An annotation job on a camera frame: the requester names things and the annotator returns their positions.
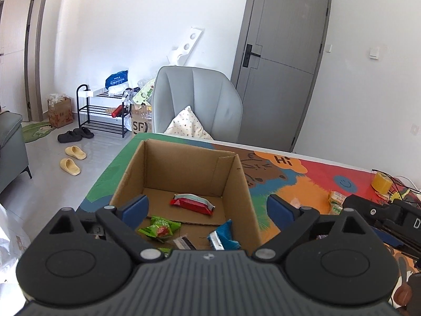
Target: door handle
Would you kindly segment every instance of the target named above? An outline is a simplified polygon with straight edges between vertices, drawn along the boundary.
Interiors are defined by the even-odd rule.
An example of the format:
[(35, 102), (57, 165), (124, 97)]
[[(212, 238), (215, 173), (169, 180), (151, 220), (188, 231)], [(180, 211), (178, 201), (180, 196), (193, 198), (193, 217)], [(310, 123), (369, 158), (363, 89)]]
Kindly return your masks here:
[(253, 48), (252, 44), (247, 44), (246, 48), (245, 48), (245, 56), (244, 56), (244, 61), (243, 61), (243, 67), (248, 68), (248, 63), (250, 62), (250, 56), (256, 56), (260, 58), (260, 55), (251, 52)]

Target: doorway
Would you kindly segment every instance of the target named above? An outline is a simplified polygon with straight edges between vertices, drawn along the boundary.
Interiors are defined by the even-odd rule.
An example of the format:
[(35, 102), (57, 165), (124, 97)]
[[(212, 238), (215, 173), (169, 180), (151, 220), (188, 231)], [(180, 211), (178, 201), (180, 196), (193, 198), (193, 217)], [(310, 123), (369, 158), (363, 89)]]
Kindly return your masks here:
[(25, 43), (33, 0), (4, 0), (0, 19), (0, 106), (31, 118), (25, 75)]
[(42, 121), (39, 44), (46, 0), (4, 0), (0, 15), (0, 108)]
[(231, 81), (243, 101), (238, 142), (290, 152), (326, 38), (330, 0), (248, 0)]

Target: cardboard box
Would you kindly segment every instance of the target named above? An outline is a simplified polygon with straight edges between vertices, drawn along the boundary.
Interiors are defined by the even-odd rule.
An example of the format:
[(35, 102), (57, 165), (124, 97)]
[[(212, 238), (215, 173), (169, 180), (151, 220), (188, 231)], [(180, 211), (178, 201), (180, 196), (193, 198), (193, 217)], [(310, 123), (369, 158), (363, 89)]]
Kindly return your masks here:
[[(171, 206), (175, 194), (191, 193), (208, 199), (213, 215)], [(182, 223), (176, 236), (188, 235), (197, 249), (210, 249), (207, 236), (232, 220), (233, 238), (249, 254), (262, 243), (243, 167), (237, 154), (148, 139), (133, 155), (110, 202), (120, 207), (139, 195), (149, 199), (148, 216)], [(141, 227), (149, 226), (146, 219)], [(155, 247), (159, 242), (149, 240)]]
[(51, 100), (48, 100), (48, 119), (56, 128), (72, 123), (72, 100), (68, 97), (66, 97), (64, 101), (57, 103), (53, 103)]
[(152, 107), (134, 104), (131, 110), (132, 136), (152, 132)]

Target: electrical outlet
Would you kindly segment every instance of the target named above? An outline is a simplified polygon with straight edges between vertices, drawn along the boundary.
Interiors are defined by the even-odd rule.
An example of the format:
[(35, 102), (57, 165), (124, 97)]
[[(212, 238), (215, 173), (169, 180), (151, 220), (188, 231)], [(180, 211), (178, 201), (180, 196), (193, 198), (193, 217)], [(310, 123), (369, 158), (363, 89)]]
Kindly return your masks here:
[(420, 127), (417, 126), (415, 123), (413, 123), (411, 127), (411, 134), (418, 135), (419, 130), (420, 130)]

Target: colorful table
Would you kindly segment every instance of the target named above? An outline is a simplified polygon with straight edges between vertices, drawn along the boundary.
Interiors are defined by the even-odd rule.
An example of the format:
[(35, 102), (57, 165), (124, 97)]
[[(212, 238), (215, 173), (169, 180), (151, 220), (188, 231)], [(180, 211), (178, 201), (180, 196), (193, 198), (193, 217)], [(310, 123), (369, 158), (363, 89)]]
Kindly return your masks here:
[[(109, 204), (130, 159), (139, 143), (144, 139), (157, 139), (237, 153), (243, 163), (264, 242), (279, 233), (278, 228), (266, 213), (266, 200), (270, 194), (277, 194), (293, 205), (311, 206), (322, 214), (327, 214), (330, 211), (327, 199), (331, 190), (346, 196), (354, 193), (380, 204), (384, 202), (370, 185), (373, 173), (357, 167), (246, 145), (139, 133), (98, 178), (83, 200), (81, 209), (95, 211)], [(388, 248), (396, 260), (403, 257), (407, 264), (407, 271), (418, 272), (414, 268), (415, 263), (412, 259), (391, 247)]]

